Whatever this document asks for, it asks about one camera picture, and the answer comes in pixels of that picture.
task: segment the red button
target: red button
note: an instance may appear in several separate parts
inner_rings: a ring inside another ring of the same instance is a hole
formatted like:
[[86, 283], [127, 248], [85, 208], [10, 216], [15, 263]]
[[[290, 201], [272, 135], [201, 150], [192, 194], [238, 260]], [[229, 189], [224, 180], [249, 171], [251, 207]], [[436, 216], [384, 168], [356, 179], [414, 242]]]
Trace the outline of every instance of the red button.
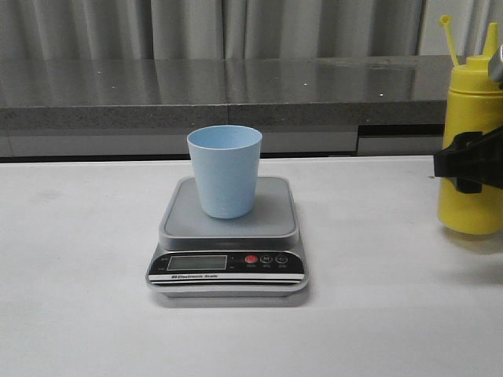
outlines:
[[258, 260], [259, 259], [257, 258], [257, 256], [253, 254], [248, 254], [246, 257], [244, 257], [244, 261], [247, 263], [255, 263]]

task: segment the bottle nozzle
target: bottle nozzle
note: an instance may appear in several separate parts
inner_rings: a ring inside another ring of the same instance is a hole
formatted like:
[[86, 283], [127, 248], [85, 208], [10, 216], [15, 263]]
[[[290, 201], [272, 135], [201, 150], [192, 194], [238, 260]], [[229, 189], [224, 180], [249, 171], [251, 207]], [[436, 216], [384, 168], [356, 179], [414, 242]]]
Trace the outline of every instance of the bottle nozzle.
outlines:
[[444, 30], [446, 31], [447, 45], [449, 46], [450, 58], [453, 61], [454, 67], [457, 67], [459, 65], [459, 62], [457, 61], [456, 46], [454, 45], [453, 34], [450, 31], [450, 16], [448, 14], [444, 14], [443, 16], [441, 16], [439, 24], [440, 26], [443, 26]]
[[487, 27], [486, 43], [482, 55], [491, 58], [499, 47], [497, 43], [497, 22], [491, 22]]

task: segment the granite countertop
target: granite countertop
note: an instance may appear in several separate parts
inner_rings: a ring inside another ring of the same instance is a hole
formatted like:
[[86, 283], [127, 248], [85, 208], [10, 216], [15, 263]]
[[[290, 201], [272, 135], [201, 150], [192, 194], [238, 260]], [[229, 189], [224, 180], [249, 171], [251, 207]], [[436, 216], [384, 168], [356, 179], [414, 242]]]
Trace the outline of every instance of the granite countertop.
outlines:
[[440, 124], [451, 68], [447, 56], [8, 60], [0, 147], [19, 135], [180, 135], [229, 123], [262, 132]]

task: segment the light blue cup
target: light blue cup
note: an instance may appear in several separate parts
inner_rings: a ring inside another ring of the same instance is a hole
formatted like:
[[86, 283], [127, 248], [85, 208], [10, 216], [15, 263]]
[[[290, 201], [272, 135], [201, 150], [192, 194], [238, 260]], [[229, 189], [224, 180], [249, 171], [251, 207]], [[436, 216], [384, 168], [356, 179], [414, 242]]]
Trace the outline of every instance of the light blue cup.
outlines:
[[211, 126], [187, 137], [203, 211], [239, 218], [253, 208], [262, 134], [245, 126]]

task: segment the yellow squeeze bottle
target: yellow squeeze bottle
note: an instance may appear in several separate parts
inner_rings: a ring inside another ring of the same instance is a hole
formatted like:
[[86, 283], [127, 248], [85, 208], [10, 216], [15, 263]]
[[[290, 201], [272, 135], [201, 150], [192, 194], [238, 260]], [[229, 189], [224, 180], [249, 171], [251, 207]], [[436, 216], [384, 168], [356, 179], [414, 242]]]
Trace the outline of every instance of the yellow squeeze bottle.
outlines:
[[[456, 135], [469, 131], [484, 134], [503, 125], [503, 90], [489, 78], [488, 63], [499, 47], [497, 23], [489, 24], [483, 54], [468, 57], [466, 64], [457, 63], [449, 29], [450, 17], [442, 16], [446, 28], [454, 68], [447, 97], [446, 125], [443, 148]], [[503, 228], [503, 190], [488, 185], [482, 192], [458, 192], [452, 181], [442, 178], [439, 195], [439, 219], [458, 232], [482, 235]]]

